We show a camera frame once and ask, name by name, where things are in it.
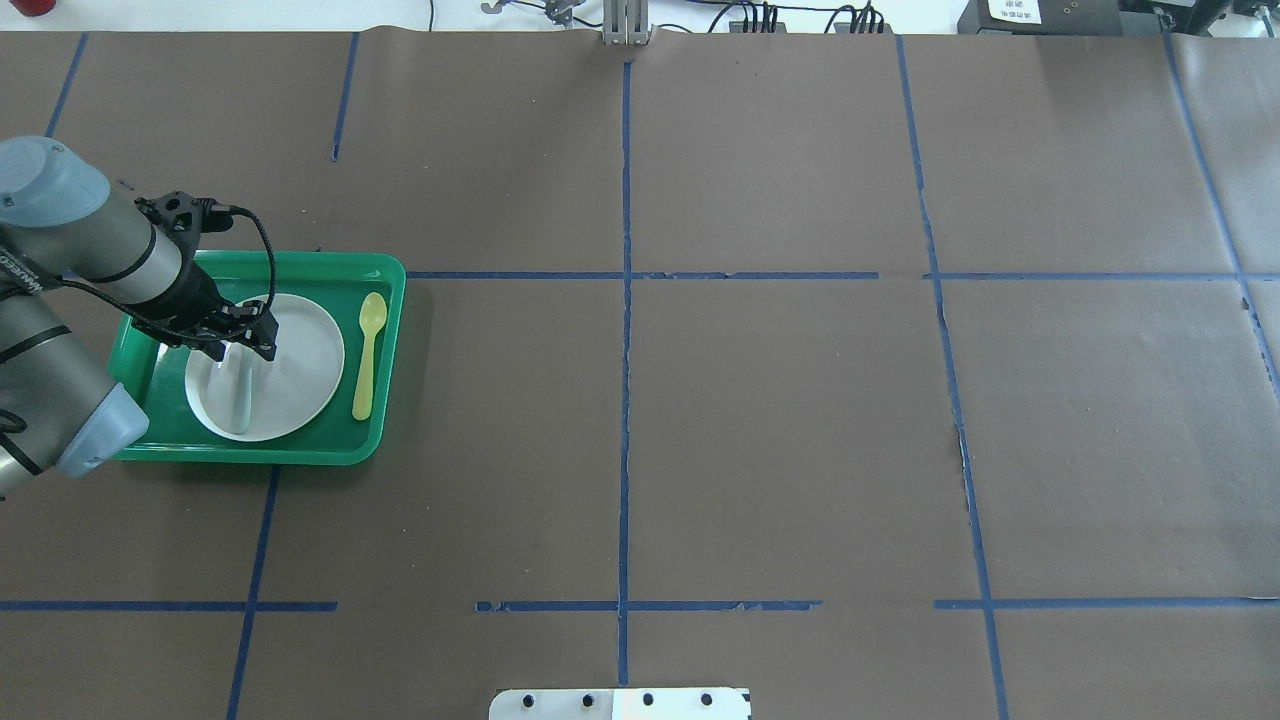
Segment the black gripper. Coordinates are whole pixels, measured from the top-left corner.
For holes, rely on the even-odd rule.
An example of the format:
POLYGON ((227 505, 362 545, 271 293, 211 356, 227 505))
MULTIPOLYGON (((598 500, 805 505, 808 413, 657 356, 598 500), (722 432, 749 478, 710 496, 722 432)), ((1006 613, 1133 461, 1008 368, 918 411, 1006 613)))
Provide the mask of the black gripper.
POLYGON ((198 264, 188 264, 173 287, 140 305, 140 329, 172 347, 186 346, 215 363, 241 345, 270 363, 276 355, 279 324, 273 302, 234 305, 198 264))

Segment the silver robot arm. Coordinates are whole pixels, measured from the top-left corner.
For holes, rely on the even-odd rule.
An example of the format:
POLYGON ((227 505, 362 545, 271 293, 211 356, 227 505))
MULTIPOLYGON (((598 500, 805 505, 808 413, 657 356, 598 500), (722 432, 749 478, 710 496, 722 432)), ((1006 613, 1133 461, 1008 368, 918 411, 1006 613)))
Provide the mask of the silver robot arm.
POLYGON ((148 429, 59 295, 96 299, 168 347, 276 356, 273 299, 228 299, 196 259, 205 234, 252 220, 251 210, 182 191, 131 197, 42 135, 3 141, 1 200, 4 495, 46 471, 83 477, 148 429))

